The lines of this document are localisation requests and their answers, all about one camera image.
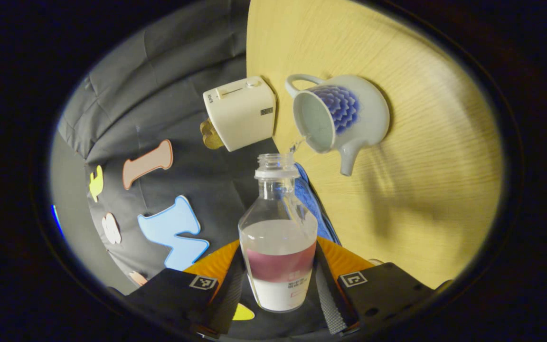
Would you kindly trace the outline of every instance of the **gray fabric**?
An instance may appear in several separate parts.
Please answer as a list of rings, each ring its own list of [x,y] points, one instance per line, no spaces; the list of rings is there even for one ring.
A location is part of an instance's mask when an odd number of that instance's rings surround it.
[[[201,101],[203,91],[236,80],[230,76],[244,77],[245,63],[239,60],[245,55],[247,12],[247,0],[200,1],[129,37],[71,96],[58,126],[65,141],[87,159],[113,123],[154,93],[173,86],[169,91],[176,100]]]
[[[247,0],[205,0],[167,15],[139,31],[89,72],[63,111],[59,132],[85,159],[85,197],[100,239],[117,266],[147,279],[164,269],[170,248],[146,240],[137,216],[151,216],[187,197],[201,225],[197,236],[210,247],[202,257],[238,239],[237,222],[258,197],[254,171],[261,153],[277,153],[271,139],[234,152],[209,150],[199,125],[208,115],[202,93],[245,78]],[[127,159],[173,145],[174,163],[122,185]],[[104,190],[95,203],[89,174],[101,165]],[[111,212],[122,242],[111,244],[101,225]],[[245,278],[241,303],[255,313],[233,322],[233,338],[276,338],[323,329],[328,334],[312,282],[308,299],[292,313],[260,310]]]

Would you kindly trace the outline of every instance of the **bottle label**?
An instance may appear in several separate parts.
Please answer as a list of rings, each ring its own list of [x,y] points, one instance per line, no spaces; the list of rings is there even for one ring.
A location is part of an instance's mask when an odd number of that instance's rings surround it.
[[[305,300],[313,266],[314,242],[303,251],[290,255],[265,255],[246,249],[255,290],[263,309],[287,311]]]

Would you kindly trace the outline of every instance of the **light wood surface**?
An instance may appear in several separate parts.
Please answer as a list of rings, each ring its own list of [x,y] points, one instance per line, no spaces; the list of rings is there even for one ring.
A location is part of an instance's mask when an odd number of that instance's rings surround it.
[[[504,161],[486,98],[452,57],[354,2],[252,0],[247,73],[263,76],[278,96],[280,152],[300,138],[288,75],[354,74],[376,84],[391,108],[390,129],[360,151],[351,177],[339,173],[337,152],[302,145],[295,160],[350,251],[394,262],[431,287],[467,266],[495,217]]]

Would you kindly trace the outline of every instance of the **blue towel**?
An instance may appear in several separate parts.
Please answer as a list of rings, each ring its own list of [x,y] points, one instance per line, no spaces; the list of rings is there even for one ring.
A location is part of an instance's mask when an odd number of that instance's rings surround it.
[[[295,195],[297,195],[297,198],[318,220],[318,236],[337,243],[337,245],[340,246],[341,242],[339,241],[330,220],[326,216],[320,199],[315,195],[315,191],[313,191],[308,174],[300,164],[295,163],[295,166],[299,169],[299,174],[301,175],[301,177],[295,179]]]

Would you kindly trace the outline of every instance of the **pink label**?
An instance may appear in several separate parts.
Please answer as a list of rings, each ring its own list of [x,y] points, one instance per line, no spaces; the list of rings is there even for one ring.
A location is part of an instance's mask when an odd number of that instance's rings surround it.
[[[306,275],[312,268],[315,242],[291,255],[272,256],[246,249],[252,277],[268,282],[290,282]]]

